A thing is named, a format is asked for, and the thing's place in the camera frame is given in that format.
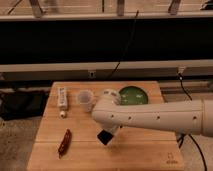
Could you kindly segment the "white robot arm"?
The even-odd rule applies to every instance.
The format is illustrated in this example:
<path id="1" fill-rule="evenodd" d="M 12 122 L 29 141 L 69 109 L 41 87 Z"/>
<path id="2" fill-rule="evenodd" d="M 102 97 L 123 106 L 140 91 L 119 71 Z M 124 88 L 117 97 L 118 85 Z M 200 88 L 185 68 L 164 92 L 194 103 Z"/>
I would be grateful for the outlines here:
<path id="1" fill-rule="evenodd" d="M 114 126 L 172 131 L 213 137 L 213 100 L 120 105 L 120 95 L 105 89 L 92 110 L 104 129 Z"/>

